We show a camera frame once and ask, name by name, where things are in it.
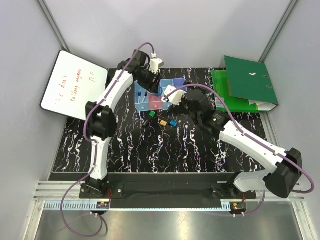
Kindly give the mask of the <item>pink bin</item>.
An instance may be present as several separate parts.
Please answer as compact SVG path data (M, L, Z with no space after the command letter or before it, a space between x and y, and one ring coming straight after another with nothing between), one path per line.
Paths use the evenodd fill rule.
M148 106L151 111L158 111L163 109L163 102L161 96L148 95Z

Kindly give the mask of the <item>green capped black highlighter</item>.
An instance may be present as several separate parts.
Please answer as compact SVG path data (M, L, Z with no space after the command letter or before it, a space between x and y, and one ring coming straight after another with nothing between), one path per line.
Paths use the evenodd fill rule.
M148 127L149 124L153 121L153 118L155 117L156 112L155 111L150 111L149 115L145 118L142 126L144 128Z

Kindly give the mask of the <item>purple bin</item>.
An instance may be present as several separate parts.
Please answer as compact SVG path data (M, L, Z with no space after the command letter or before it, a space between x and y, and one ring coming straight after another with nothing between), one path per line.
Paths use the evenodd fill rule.
M185 78L175 78L173 79L173 86L175 88L179 88L185 85L186 79Z

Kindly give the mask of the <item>blue capped black marker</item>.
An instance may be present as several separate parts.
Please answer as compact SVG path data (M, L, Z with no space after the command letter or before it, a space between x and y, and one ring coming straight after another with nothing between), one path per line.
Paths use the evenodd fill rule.
M164 116L158 115L158 119L160 120L160 122L161 121L167 122L167 125L169 125L171 127L176 128L178 126L178 123L175 120L171 120L168 117L164 117Z

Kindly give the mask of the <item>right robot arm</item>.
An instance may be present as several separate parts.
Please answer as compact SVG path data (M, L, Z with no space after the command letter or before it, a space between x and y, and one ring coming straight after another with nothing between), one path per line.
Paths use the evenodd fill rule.
M300 151L273 145L232 121L225 112L213 109L198 87L184 91L170 85L163 99L171 103L171 112L188 115L203 133L238 148L263 166L263 170L255 172L234 173L222 186L221 195L236 199L248 191L268 190L286 199L293 191L302 175Z

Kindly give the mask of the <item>green plastic folder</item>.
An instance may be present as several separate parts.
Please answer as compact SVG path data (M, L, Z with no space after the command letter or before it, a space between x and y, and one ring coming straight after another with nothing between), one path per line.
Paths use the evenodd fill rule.
M228 73L226 70L211 71L213 90L220 96L231 113L258 113L256 104L249 104L247 99L233 97L229 93Z

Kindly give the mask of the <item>blue white marker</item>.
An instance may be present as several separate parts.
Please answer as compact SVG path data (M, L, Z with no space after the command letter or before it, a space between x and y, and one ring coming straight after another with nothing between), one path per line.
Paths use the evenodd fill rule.
M140 99L141 99L141 91L137 92L137 96L136 96L136 103L139 104L140 103Z

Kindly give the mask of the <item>orange eraser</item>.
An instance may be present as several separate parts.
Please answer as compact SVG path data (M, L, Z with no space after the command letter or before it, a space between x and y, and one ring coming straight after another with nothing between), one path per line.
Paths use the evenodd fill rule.
M167 122L166 122L166 121L164 121L164 120L161 120L161 121L160 121L160 125L162 125L162 126L166 126L166 125L167 125Z

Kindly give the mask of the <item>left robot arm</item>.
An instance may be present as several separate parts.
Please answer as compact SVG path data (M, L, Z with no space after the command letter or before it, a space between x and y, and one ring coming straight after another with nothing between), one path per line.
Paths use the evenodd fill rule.
M138 83L148 94L159 96L160 67L163 60L156 53L147 54L135 50L131 58L118 64L114 77L107 83L102 95L95 102L87 102L84 123L84 138L91 142L91 163L83 192L103 198L108 194L107 157L109 143L117 130L115 108L125 91Z

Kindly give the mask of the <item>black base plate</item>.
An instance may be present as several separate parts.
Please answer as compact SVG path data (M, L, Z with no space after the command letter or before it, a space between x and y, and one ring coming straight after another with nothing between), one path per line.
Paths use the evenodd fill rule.
M151 196L201 196L210 199L242 199L257 197L255 191L227 192L233 173L109 173L103 180L88 178L80 186L81 199L125 199L138 194Z

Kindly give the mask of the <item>white dry-erase board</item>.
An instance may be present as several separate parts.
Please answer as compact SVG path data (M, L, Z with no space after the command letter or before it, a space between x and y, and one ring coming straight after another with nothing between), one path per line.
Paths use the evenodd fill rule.
M65 50L58 53L40 107L60 115L86 119L87 102L105 91L108 70Z

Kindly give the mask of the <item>light blue bin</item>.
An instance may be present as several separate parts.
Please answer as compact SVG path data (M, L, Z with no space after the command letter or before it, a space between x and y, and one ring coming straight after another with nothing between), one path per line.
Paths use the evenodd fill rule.
M137 92L141 91L140 103L137 103ZM137 112L146 112L149 111L148 104L148 96L145 102L142 103L145 92L147 92L144 88L142 88L137 82L134 83L134 105Z

